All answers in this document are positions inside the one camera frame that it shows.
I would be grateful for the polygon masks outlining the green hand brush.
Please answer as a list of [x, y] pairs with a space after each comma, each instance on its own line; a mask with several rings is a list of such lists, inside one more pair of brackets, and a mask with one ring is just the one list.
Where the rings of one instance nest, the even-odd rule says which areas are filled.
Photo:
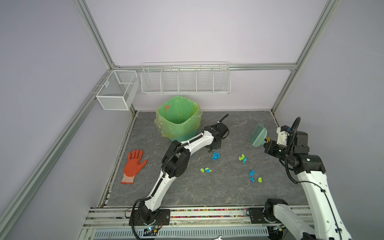
[[255, 148], [260, 147], [266, 142], [267, 135], [268, 130], [264, 127], [262, 123], [258, 123], [253, 134], [250, 137], [250, 143]]

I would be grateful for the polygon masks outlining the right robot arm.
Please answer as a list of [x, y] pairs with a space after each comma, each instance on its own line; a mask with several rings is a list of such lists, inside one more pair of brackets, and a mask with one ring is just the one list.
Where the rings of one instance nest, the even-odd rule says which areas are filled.
[[304, 189], [314, 224], [303, 221], [282, 199], [268, 199], [264, 216], [279, 221], [297, 240], [350, 240], [333, 201], [322, 159], [309, 153], [308, 134], [298, 130], [300, 118], [291, 127], [277, 129], [277, 141], [266, 141], [265, 153], [283, 162], [286, 174]]

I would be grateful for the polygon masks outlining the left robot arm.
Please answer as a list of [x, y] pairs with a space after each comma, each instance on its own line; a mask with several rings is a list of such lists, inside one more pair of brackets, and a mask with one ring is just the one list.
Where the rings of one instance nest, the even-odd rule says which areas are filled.
[[150, 194], [144, 199], [135, 201], [131, 210], [130, 225], [149, 225], [157, 217], [165, 217], [160, 213], [161, 203], [172, 183], [187, 169], [191, 155], [202, 148], [216, 150], [229, 134], [229, 128], [218, 121], [214, 125], [205, 126], [201, 133], [189, 140], [173, 141], [162, 159], [161, 172]]

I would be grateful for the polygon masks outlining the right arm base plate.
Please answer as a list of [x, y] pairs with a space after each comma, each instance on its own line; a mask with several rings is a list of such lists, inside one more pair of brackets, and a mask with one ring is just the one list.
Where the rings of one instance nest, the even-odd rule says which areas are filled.
[[265, 218], [264, 207], [249, 208], [246, 211], [247, 216], [250, 218], [251, 224], [268, 224]]

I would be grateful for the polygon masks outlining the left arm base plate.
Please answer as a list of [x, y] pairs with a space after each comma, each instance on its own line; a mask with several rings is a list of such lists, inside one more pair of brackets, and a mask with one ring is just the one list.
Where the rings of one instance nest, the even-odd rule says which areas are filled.
[[168, 226], [171, 220], [170, 209], [158, 209], [155, 212], [149, 210], [135, 209], [130, 216], [129, 225], [131, 226]]

